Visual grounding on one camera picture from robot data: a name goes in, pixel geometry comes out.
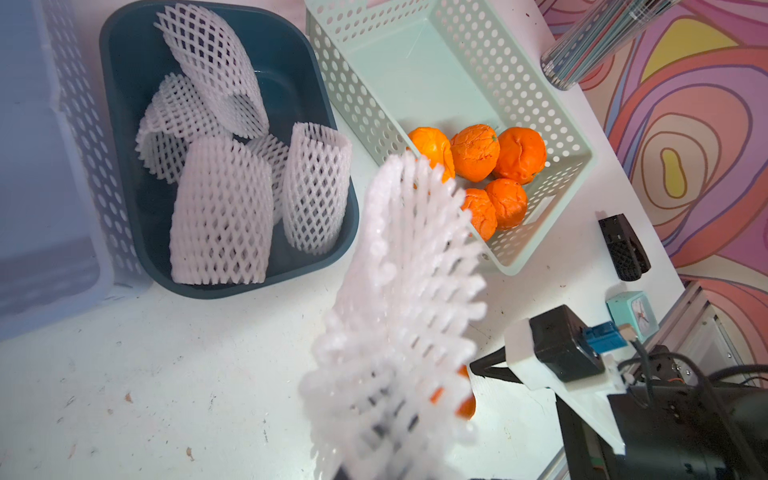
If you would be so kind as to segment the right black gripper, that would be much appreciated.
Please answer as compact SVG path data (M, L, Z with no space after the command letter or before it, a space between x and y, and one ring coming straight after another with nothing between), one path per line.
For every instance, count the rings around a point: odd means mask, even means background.
M504 347L469 364L475 375L522 381L506 363ZM625 444L616 454L565 402L556 401L568 469L573 479L756 479L711 403L694 387L657 387L655 407L628 394L611 395Z

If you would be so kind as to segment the white foam net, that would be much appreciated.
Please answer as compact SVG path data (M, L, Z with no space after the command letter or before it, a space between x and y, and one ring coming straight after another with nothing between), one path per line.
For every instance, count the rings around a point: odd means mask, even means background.
M246 147L251 153L263 159L271 168L273 194L273 223L282 219L283 178L289 154L289 147L272 134L252 139Z
M322 255L340 234L351 179L352 143L310 122L293 126L283 174L282 222L288 243Z
M174 184L180 179L189 146L202 137L231 133L206 106L191 79L165 76L145 110L135 138L135 151L156 178Z
M357 243L299 393L318 479L456 479L476 429L458 415L465 335L485 317L464 191L413 152L371 181Z
M171 220L173 281L264 282L273 226L270 165L237 140L195 140L187 152Z
M155 27L227 131L246 139L269 133L255 70L238 36L221 16L202 6L177 3L157 14Z

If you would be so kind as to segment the long netted orange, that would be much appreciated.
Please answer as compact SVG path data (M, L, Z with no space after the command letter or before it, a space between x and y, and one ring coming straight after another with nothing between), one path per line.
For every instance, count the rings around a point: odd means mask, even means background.
M470 379L469 371L466 365L462 365L458 369L458 374L460 376L463 376L466 379ZM440 397L442 396L442 393L443 393L442 388L439 388L438 390L436 390L431 397L431 402L433 404L437 404L439 402ZM472 417L475 415L475 412L476 412L476 398L473 393L470 393L470 395L456 409L455 415L464 420L471 420Z

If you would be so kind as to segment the small mint alarm clock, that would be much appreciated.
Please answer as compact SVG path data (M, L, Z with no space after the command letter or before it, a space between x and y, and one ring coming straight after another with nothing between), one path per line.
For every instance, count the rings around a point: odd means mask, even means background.
M629 325L641 342L659 330L659 322L647 295L642 291L626 291L606 301L611 319L617 326Z

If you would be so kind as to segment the black stapler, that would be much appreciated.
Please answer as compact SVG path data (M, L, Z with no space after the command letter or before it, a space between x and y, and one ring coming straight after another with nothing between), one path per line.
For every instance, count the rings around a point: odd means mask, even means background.
M650 260L624 214L598 221L614 269L620 280L639 280L650 268Z

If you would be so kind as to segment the mint green perforated basket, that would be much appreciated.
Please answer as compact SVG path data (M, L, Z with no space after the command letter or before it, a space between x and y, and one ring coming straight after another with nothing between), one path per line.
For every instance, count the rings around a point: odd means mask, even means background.
M524 127L545 143L522 223L485 258L519 273L595 165L591 147L541 68L486 1L310 1L306 32L330 101L377 162L409 133L485 124Z

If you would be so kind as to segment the metal cup of pencils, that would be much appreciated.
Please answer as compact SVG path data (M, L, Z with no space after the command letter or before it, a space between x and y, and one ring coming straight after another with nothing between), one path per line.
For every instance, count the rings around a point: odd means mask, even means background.
M599 1L540 59L546 79L559 90L582 81L596 66L634 39L675 1Z

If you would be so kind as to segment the dark teal plastic tray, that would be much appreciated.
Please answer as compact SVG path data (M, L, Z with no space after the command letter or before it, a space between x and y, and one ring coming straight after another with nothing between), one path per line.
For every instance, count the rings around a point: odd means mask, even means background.
M181 68L155 27L165 1L137 1L117 9L99 37L105 95L122 198L134 249L148 275L167 290L213 300L255 290L254 285L194 286L171 278L170 229L176 189L144 168L135 150L140 119L164 77ZM335 127L328 94L306 36L289 20L251 6L206 3L241 40L265 95L270 128L288 141L296 122Z

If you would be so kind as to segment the lavender perforated plastic basket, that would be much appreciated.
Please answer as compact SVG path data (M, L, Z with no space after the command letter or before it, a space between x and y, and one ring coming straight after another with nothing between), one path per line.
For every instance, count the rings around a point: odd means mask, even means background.
M1 336L150 284L70 1L1 5Z

